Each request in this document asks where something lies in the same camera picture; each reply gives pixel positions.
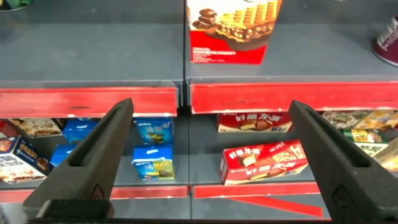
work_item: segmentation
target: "product packaging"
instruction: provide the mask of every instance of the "product packaging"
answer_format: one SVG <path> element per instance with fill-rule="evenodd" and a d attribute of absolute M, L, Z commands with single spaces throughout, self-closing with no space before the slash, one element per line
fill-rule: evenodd
<path fill-rule="evenodd" d="M 62 135 L 60 127 L 50 118 L 13 118 L 9 120 L 31 138 Z"/>
<path fill-rule="evenodd" d="M 341 131 L 370 157 L 376 156 L 388 146 L 383 133 L 376 129 L 345 129 Z"/>
<path fill-rule="evenodd" d="M 132 163 L 142 180 L 174 179 L 171 144 L 135 146 Z"/>
<path fill-rule="evenodd" d="M 225 149 L 221 179 L 225 185 L 299 174 L 308 165 L 299 140 Z"/>
<path fill-rule="evenodd" d="M 261 64 L 282 0 L 187 0 L 191 62 Z"/>
<path fill-rule="evenodd" d="M 72 150 L 76 147 L 76 144 L 61 144 L 58 145 L 54 153 L 52 154 L 50 163 L 54 165 L 54 167 L 57 167 L 62 161 L 64 161 L 69 154 L 72 152 Z"/>
<path fill-rule="evenodd" d="M 368 114 L 368 110 L 325 111 L 322 116 L 337 129 L 350 129 Z"/>
<path fill-rule="evenodd" d="M 0 120 L 0 139 L 18 136 L 19 133 L 7 121 Z"/>
<path fill-rule="evenodd" d="M 218 132 L 280 132 L 292 129 L 288 112 L 223 113 L 218 115 Z"/>
<path fill-rule="evenodd" d="M 44 179 L 53 165 L 22 136 L 0 140 L 0 176 L 9 184 Z"/>
<path fill-rule="evenodd" d="M 63 130 L 63 136 L 70 144 L 78 144 L 82 141 L 98 124 L 97 121 L 81 121 L 79 119 L 71 119 L 67 122 Z"/>
<path fill-rule="evenodd" d="M 134 118 L 144 144 L 172 144 L 172 118 Z"/>
<path fill-rule="evenodd" d="M 364 117 L 354 129 L 389 129 L 398 124 L 397 110 L 374 110 Z"/>

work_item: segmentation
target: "can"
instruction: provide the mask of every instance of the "can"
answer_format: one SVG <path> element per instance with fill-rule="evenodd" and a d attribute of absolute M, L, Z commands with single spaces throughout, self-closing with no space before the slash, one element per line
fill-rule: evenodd
<path fill-rule="evenodd" d="M 381 60 L 398 66 L 398 16 L 372 44 L 372 51 Z"/>

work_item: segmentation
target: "red snack box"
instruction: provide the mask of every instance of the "red snack box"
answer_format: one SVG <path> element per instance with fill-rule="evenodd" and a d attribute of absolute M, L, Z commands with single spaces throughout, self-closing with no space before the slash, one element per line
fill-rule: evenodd
<path fill-rule="evenodd" d="M 282 0 L 187 0 L 191 62 L 261 64 Z"/>
<path fill-rule="evenodd" d="M 221 179 L 225 185 L 299 174 L 308 165 L 299 140 L 225 149 Z"/>
<path fill-rule="evenodd" d="M 18 132 L 6 121 L 0 120 L 0 139 L 19 135 Z"/>
<path fill-rule="evenodd" d="M 218 132 L 280 132 L 293 128 L 288 112 L 224 113 L 218 115 Z"/>

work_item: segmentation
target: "gray shelf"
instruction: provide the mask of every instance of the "gray shelf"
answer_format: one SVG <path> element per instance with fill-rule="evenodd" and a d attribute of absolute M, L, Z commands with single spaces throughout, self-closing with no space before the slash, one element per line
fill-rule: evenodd
<path fill-rule="evenodd" d="M 114 218 L 189 219 L 190 198 L 112 200 Z M 2 203 L 0 210 L 9 224 L 22 224 L 27 217 L 19 203 Z"/>
<path fill-rule="evenodd" d="M 395 0 L 284 1 L 262 65 L 192 64 L 188 57 L 187 82 L 396 81 L 398 69 L 370 46 L 397 7 Z M 189 53 L 187 33 L 185 40 Z"/>
<path fill-rule="evenodd" d="M 330 218 L 321 195 L 270 196 L 270 198 L 321 207 L 323 217 L 286 212 L 225 198 L 209 198 L 192 199 L 192 218 L 200 220 L 319 220 Z"/>
<path fill-rule="evenodd" d="M 398 132 L 386 133 L 388 140 Z M 265 144 L 296 139 L 289 133 L 218 133 L 217 115 L 195 115 L 189 119 L 189 162 L 192 185 L 221 184 L 220 163 L 226 148 Z M 297 175 L 265 179 L 254 183 L 315 181 L 310 166 Z"/>
<path fill-rule="evenodd" d="M 180 0 L 36 0 L 0 12 L 0 88 L 180 84 L 183 22 Z"/>
<path fill-rule="evenodd" d="M 129 132 L 129 138 L 124 148 L 124 153 L 119 164 L 114 186 L 132 187 L 143 185 L 187 185 L 188 184 L 188 119 L 187 117 L 174 118 L 174 180 L 141 180 L 135 167 L 131 164 L 132 152 L 135 144 L 142 144 L 142 139 L 134 124 Z M 62 136 L 37 138 L 31 140 L 32 144 L 47 154 L 52 154 L 57 144 L 68 144 Z M 19 184 L 0 182 L 0 190 L 34 189 L 42 180 L 34 180 Z"/>

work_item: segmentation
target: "blue snack box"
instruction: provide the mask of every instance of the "blue snack box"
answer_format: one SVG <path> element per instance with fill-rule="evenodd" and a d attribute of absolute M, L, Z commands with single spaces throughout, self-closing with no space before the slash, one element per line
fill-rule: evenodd
<path fill-rule="evenodd" d="M 81 121 L 79 119 L 71 119 L 67 122 L 63 130 L 63 136 L 70 144 L 78 144 L 82 141 L 98 124 L 97 121 Z"/>
<path fill-rule="evenodd" d="M 172 144 L 172 118 L 134 118 L 144 144 Z"/>
<path fill-rule="evenodd" d="M 52 154 L 50 163 L 53 164 L 55 167 L 59 166 L 59 164 L 69 156 L 69 154 L 76 146 L 76 144 L 58 145 L 55 148 L 54 153 Z"/>
<path fill-rule="evenodd" d="M 132 163 L 142 180 L 174 179 L 173 145 L 135 146 Z"/>
<path fill-rule="evenodd" d="M 22 136 L 0 139 L 0 172 L 9 184 L 44 179 L 53 170 L 49 158 Z"/>

